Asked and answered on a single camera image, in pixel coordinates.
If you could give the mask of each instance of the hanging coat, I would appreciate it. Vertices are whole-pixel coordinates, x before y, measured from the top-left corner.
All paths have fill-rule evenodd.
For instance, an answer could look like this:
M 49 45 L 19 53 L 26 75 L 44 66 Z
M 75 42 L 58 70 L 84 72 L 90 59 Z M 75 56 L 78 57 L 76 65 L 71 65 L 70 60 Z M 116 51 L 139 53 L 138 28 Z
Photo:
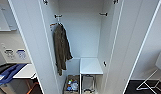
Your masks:
M 59 24 L 53 34 L 54 48 L 56 56 L 56 65 L 58 73 L 61 76 L 62 70 L 66 70 L 66 60 L 72 59 L 69 42 L 66 36 L 66 30 L 63 25 Z

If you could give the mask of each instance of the shelf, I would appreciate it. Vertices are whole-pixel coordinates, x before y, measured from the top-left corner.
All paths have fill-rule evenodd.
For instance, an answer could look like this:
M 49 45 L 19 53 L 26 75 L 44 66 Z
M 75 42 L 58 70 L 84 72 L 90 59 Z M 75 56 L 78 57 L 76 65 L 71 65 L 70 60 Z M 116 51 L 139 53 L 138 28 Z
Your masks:
M 97 58 L 81 58 L 80 74 L 103 74 Z
M 27 64 L 24 66 L 13 78 L 35 78 L 36 71 L 32 64 Z

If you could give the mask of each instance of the box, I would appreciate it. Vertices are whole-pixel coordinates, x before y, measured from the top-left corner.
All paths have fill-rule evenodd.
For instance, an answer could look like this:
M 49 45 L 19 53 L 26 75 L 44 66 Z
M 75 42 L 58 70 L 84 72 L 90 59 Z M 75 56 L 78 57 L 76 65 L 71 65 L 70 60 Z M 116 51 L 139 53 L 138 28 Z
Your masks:
M 66 78 L 66 81 L 65 81 L 65 85 L 64 85 L 64 89 L 63 89 L 63 94 L 79 94 L 79 86 L 80 86 L 80 82 L 79 82 L 79 75 L 75 75 L 75 76 L 73 76 L 73 75 L 68 75 L 68 77 Z M 78 82 L 78 90 L 76 90 L 76 91 L 67 91 L 67 84 L 68 84 L 68 81 L 70 80 L 70 79 L 74 79 L 74 80 L 77 80 L 77 82 Z

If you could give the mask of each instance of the door hinge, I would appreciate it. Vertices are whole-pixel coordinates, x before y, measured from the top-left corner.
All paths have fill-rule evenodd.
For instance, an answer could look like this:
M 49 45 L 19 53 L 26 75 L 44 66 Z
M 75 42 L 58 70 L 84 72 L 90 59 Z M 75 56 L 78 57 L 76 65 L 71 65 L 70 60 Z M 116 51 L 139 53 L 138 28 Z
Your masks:
M 114 3 L 114 4 L 118 3 L 118 0 L 114 0 L 113 3 Z

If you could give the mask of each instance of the white wardrobe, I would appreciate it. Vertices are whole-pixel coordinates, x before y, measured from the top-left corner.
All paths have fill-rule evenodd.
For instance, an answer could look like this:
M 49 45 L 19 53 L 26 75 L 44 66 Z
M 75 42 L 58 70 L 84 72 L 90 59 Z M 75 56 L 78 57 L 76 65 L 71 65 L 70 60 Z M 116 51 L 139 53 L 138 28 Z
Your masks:
M 81 58 L 98 58 L 98 94 L 123 94 L 161 0 L 8 0 L 44 94 L 62 94 L 65 78 L 79 74 Z M 59 76 L 53 28 L 67 31 L 72 60 Z

